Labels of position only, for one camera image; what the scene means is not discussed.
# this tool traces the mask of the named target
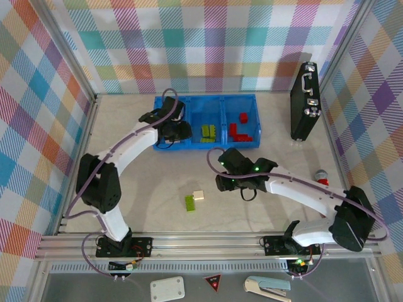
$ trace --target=metal frame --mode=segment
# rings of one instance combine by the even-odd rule
[[[59,232],[59,228],[62,227],[63,225],[67,224],[67,220],[63,221],[64,213],[67,211],[67,207],[69,206],[69,203],[72,201],[72,199],[74,197],[77,173],[78,173],[78,168],[79,168],[79,159],[87,151],[91,135],[93,134],[93,128],[94,128],[94,124],[96,121],[96,117],[98,115],[99,104],[101,101],[102,101],[102,97],[97,98],[96,101],[91,105],[91,108],[89,110],[86,127],[84,129],[82,138],[80,140],[80,144],[79,144],[80,147],[79,147],[79,150],[77,153],[76,161],[73,163],[72,174],[70,175],[70,178],[69,178],[69,185],[67,186],[67,190],[64,194],[62,206],[59,208],[59,210],[57,212],[57,218],[56,218],[57,223],[54,226],[54,229],[52,232],[53,235],[57,235]]]
[[[324,91],[329,87],[331,84],[332,80],[336,76],[336,71],[339,69],[341,62],[343,61],[345,55],[349,52],[352,44],[355,41],[355,38],[358,35],[358,32],[360,28],[362,27],[363,23],[366,20],[366,17],[370,14],[373,6],[377,0],[362,0],[360,7],[357,9],[357,13],[353,20],[351,20],[351,23],[346,31],[345,37],[342,39],[341,43],[339,44],[337,50],[334,53],[334,57],[332,58],[329,67],[327,68],[321,83],[319,84],[319,90],[321,94],[324,93]],[[325,129],[326,129],[326,135],[327,138],[329,139],[329,143],[331,146],[331,151],[334,160],[338,163],[336,164],[339,178],[342,182],[342,185],[344,186],[345,189],[349,187],[348,185],[348,178],[347,175],[344,173],[342,170],[342,162],[340,159],[340,156],[337,152],[337,147],[335,145],[335,139],[332,136],[331,129],[329,127],[329,121],[327,120],[327,116],[323,115],[324,117],[324,124],[325,124]]]
[[[76,60],[72,50],[69,48],[64,35],[56,24],[52,13],[48,10],[43,0],[31,0],[31,3],[38,15],[41,17],[45,26],[49,30],[52,38],[55,40],[56,45],[63,57],[68,62],[73,74],[80,82],[81,87],[86,91],[88,96],[93,99],[90,108],[88,122],[84,131],[84,135],[80,142],[80,149],[77,158],[79,159],[86,151],[89,138],[94,126],[96,115],[98,113],[99,102],[96,100],[96,95],[91,88],[84,72],[82,71],[78,61]],[[358,30],[363,24],[366,16],[371,11],[376,0],[362,1],[358,12],[348,28],[346,37],[343,39],[336,54],[331,61],[328,71],[325,73],[323,80],[320,84],[321,92],[325,90],[327,85],[332,81],[335,70],[339,67],[344,55],[349,50],[353,43]],[[326,125],[327,135],[329,142],[332,142],[330,129]],[[340,158],[337,155],[334,145],[333,156],[338,163],[338,172],[344,185],[347,185],[346,176],[340,168]],[[33,269],[31,270],[27,290],[25,294],[25,301],[37,302],[40,301],[45,289],[48,275],[51,273],[52,264],[62,261],[66,264],[83,263],[84,259],[81,255],[81,243],[86,233],[65,233],[63,227],[66,221],[63,220],[62,214],[65,213],[69,201],[74,195],[74,179],[78,171],[78,160],[74,163],[73,173],[69,179],[69,186],[65,194],[63,206],[61,207],[56,224],[54,234],[57,236],[44,236],[39,246]],[[251,260],[251,261],[272,261],[281,262],[284,259],[296,259],[298,256],[264,256],[264,250],[259,244],[259,239],[263,235],[282,235],[282,232],[198,232],[198,233],[136,233],[136,237],[153,237],[153,252],[151,258],[144,259],[145,263],[156,263],[160,261],[174,262],[174,261],[199,261],[199,260]],[[95,259],[95,237],[91,237],[86,243],[85,251],[88,257],[95,265],[99,266],[107,263],[109,260],[127,260],[122,258],[110,259]],[[365,246],[364,250],[360,253],[350,252],[341,248],[338,245],[326,245],[324,252],[325,259],[350,259],[350,258],[365,258],[370,271],[375,291],[380,301],[396,301],[389,282],[385,277],[384,266],[379,246],[375,243],[369,243]]]
[[[284,255],[267,257],[264,248],[260,246],[259,239],[264,235],[282,235],[282,232],[164,232],[164,233],[135,233],[136,237],[153,237],[153,250],[151,257],[143,260],[145,264],[177,264],[180,262],[200,262],[203,260],[216,263],[229,263],[237,260],[253,263],[267,262],[274,271],[285,272],[283,263],[285,259],[297,259],[297,255]],[[73,272],[69,266],[81,267],[85,273],[88,271],[81,255],[81,243],[85,233],[60,233],[57,236],[42,238],[39,250],[35,257],[36,266],[30,293],[25,301],[37,302],[41,300],[47,277],[52,273],[54,264],[66,266],[67,272]],[[98,268],[107,267],[108,261],[127,261],[127,258],[98,259],[95,257],[96,237],[91,237],[85,247],[86,254]],[[365,258],[370,272],[375,292],[379,301],[395,301],[390,298],[389,288],[383,278],[379,265],[380,249],[376,243],[366,244],[360,253],[351,252],[338,245],[326,245],[325,259],[351,259]]]
[[[73,54],[69,43],[65,39],[60,27],[58,26],[52,12],[49,10],[45,3],[45,0],[30,0],[31,5],[37,12],[37,15],[45,25],[46,29],[50,33],[52,40],[59,49],[60,54],[70,67],[74,77],[80,83],[81,89],[86,93],[87,97],[93,101],[96,99],[96,93],[89,83],[84,71],[81,69],[80,63],[77,61],[76,56]]]

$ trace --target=green lego brick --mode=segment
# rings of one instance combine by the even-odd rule
[[[214,138],[201,138],[200,142],[201,143],[214,143],[215,139]]]
[[[193,195],[187,195],[184,198],[186,203],[186,210],[187,212],[194,212],[196,211],[195,200],[193,199]]]
[[[210,125],[210,138],[215,139],[215,126],[214,125]]]
[[[210,131],[208,130],[208,125],[201,126],[201,135],[202,137],[210,137]]]

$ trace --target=white floor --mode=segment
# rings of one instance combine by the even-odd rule
[[[312,178],[316,170],[325,169],[331,186],[341,187],[323,118],[306,142],[296,143],[289,134],[289,95],[261,92],[256,96],[261,145],[241,152],[252,161],[259,157],[273,160],[302,177]],[[103,96],[88,152],[97,154],[116,143],[132,129],[140,115],[152,110],[153,104],[153,95]],[[292,220],[320,217],[310,208],[277,195],[259,192],[248,203],[241,199],[239,191],[220,192],[215,174],[206,163],[206,152],[161,152],[151,147],[125,169],[120,179],[119,205],[133,231],[282,231]],[[197,201],[196,211],[187,213],[184,197],[200,189],[204,191],[204,201]],[[79,201],[73,213],[87,209]],[[99,229],[95,218],[85,216],[69,221],[65,230]]]

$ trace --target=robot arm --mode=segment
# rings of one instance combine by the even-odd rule
[[[146,126],[147,123],[138,122],[131,132],[127,136],[138,129]],[[145,149],[152,146],[158,141],[158,130],[154,128],[148,128],[138,135],[127,140],[112,157],[110,157],[105,164],[113,164],[117,169],[117,177],[119,178],[123,170],[131,163],[137,156],[140,155]],[[105,155],[112,149],[108,148],[105,151],[100,152],[95,155],[97,158],[102,159]],[[118,195],[119,199],[122,192],[116,190],[114,195]],[[129,232],[129,227],[123,219],[122,212],[120,211],[119,204],[116,204],[114,208],[105,213],[100,212],[100,210],[92,206],[93,210],[99,213],[99,216],[103,220],[106,227],[106,236],[111,238],[113,241],[121,242]]]
[[[139,122],[125,136],[129,137],[137,133],[139,129],[163,119],[173,108],[175,100],[166,97],[162,108],[144,114],[139,118]],[[84,203],[98,212],[106,228],[106,239],[122,251],[122,255],[127,249],[126,242],[129,242],[132,232],[123,219],[118,202],[122,196],[119,177],[137,156],[145,149],[159,142],[161,139],[176,141],[191,137],[190,125],[182,121],[184,103],[178,101],[173,114],[162,123],[138,132],[119,146],[118,150],[109,157],[102,165],[96,177],[91,180],[81,198]],[[100,159],[110,153],[110,147],[97,155],[86,154],[81,158],[79,172],[77,176],[76,193],[83,187],[95,167],[100,163]]]
[[[226,150],[219,157],[219,161],[228,173],[234,176],[231,178],[224,177],[224,175],[216,176],[217,187],[220,191],[252,189],[255,192],[260,190],[279,194],[302,203],[325,216],[316,221],[293,221],[291,223],[283,239],[293,250],[315,243],[337,243],[355,252],[363,249],[375,220],[357,207],[309,187],[309,185],[323,186],[322,184],[306,179],[301,180],[300,177],[267,159],[260,158],[253,163],[234,148]],[[242,177],[262,172],[271,175]],[[371,204],[362,189],[354,186],[348,191],[325,186],[324,188],[326,191],[354,201],[373,213]]]

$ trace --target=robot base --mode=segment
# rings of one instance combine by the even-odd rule
[[[102,236],[96,242],[97,258],[148,258],[152,251],[151,237],[132,237],[130,231],[121,242],[115,242],[107,236]]]
[[[264,236],[263,239],[264,255],[265,256],[277,256],[277,255],[298,255],[298,256],[310,256],[309,247],[301,247],[296,242],[293,243],[291,249],[284,241],[283,236]],[[321,248],[315,245],[311,245],[312,255],[320,255]]]

